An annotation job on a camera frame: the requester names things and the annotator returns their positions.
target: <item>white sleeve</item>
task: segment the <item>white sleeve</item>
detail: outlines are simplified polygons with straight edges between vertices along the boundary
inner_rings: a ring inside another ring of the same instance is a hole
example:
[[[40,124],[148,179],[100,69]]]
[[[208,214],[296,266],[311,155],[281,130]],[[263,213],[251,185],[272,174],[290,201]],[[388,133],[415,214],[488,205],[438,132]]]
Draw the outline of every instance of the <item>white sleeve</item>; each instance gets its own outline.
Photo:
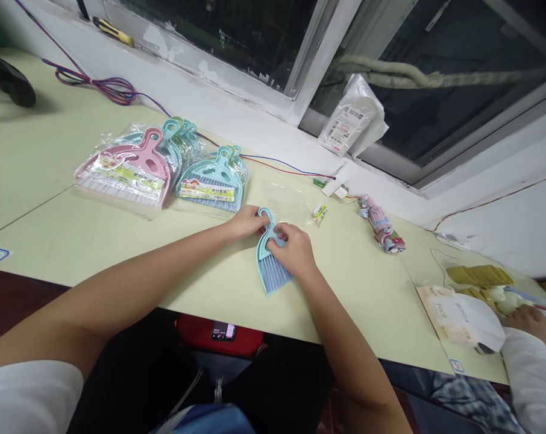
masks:
[[[502,355],[520,425],[546,434],[546,345],[536,336],[505,327]]]
[[[80,370],[56,360],[0,368],[0,433],[64,434],[84,379]]]

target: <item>smartphone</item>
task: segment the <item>smartphone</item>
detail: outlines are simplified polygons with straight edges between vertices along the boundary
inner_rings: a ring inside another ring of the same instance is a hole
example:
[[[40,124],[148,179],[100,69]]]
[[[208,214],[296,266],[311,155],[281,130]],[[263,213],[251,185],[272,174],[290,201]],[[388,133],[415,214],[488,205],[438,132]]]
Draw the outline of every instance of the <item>smartphone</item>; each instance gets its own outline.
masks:
[[[213,322],[213,334],[214,341],[229,341],[232,342],[237,336],[237,326],[227,324],[226,322],[215,321]]]

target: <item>yellow screwdriver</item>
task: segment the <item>yellow screwdriver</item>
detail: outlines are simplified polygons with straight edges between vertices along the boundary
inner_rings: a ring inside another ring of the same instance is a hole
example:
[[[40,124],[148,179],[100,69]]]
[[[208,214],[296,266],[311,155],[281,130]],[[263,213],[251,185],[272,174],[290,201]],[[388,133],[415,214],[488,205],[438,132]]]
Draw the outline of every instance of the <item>yellow screwdriver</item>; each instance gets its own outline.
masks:
[[[112,36],[113,38],[115,38],[116,40],[119,40],[120,42],[128,45],[129,47],[136,47],[136,48],[140,48],[142,51],[145,51],[147,52],[148,54],[150,55],[153,55],[155,57],[157,57],[156,54],[154,54],[152,51],[148,51],[146,48],[144,48],[142,45],[138,45],[137,43],[134,42],[134,39],[132,37],[130,37],[129,35],[127,35],[126,33],[118,30],[116,27],[114,27],[111,23],[109,23],[108,21],[102,19],[102,18],[98,18],[98,17],[92,17],[92,22],[94,23],[94,25],[96,27],[98,27],[100,30],[102,30],[103,32],[105,32],[107,35],[110,35]]]

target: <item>table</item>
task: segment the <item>table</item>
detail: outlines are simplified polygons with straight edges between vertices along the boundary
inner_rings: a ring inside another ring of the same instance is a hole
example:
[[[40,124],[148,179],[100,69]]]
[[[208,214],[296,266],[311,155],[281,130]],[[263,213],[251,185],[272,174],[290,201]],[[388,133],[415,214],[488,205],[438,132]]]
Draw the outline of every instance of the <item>table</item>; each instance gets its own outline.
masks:
[[[401,259],[416,287],[444,286],[445,271],[442,270],[442,267],[491,264],[504,268],[513,278],[514,286],[517,289],[537,297],[546,298],[546,293],[534,280],[512,268],[504,267],[502,264],[478,253],[462,251],[445,245],[439,242],[433,233],[424,230],[416,231],[411,223],[400,218],[393,217],[392,222],[404,241],[406,241],[407,250],[401,255]],[[446,282],[452,283],[452,280],[446,277]],[[448,358],[458,360],[467,375],[508,384],[504,362],[499,353],[482,355],[473,348],[462,347],[445,341],[441,343]]]
[[[115,263],[230,217],[172,200],[149,221],[79,196],[69,188],[72,173],[101,133],[119,133],[132,121],[160,125],[164,116],[145,107],[118,107],[94,91],[64,86],[33,56],[15,50],[2,50],[1,55],[28,77],[39,102],[29,111],[6,102],[0,92],[0,247],[13,251],[0,270],[73,286]],[[370,225],[357,216],[353,200],[326,198],[304,177],[255,163],[249,168],[247,202],[269,206],[278,220],[292,221],[310,234],[319,268],[378,357],[445,373],[453,372],[448,358],[455,358],[468,375],[507,383],[498,356],[479,356],[470,348],[440,343],[415,291],[415,285],[443,282],[431,255],[433,247],[458,258],[461,265],[493,261],[443,246],[432,234],[394,216],[408,249],[388,256],[375,243]],[[307,224],[321,201],[329,207],[326,219],[321,227]],[[294,282],[265,297],[256,269],[256,245],[256,238],[248,239],[220,252],[178,285],[161,306],[319,342]],[[442,264],[454,260],[434,253]],[[507,271],[520,289],[539,291],[533,280]]]
[[[112,110],[95,91],[60,84],[35,56],[0,54],[26,75],[37,98],[33,109],[18,107],[0,90],[0,229],[72,185],[70,174],[101,133],[121,131],[129,119],[163,119],[146,107]]]

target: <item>window glass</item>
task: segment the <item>window glass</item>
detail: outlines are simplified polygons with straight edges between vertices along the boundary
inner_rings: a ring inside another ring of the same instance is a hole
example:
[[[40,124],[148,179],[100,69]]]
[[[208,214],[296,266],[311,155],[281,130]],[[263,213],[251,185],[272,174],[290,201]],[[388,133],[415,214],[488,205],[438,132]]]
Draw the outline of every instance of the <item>window glass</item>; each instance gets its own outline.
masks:
[[[330,116],[364,73],[390,127],[381,144],[418,166],[546,81],[546,0],[387,3],[362,4],[310,107]]]
[[[316,0],[121,0],[121,3],[282,92]]]

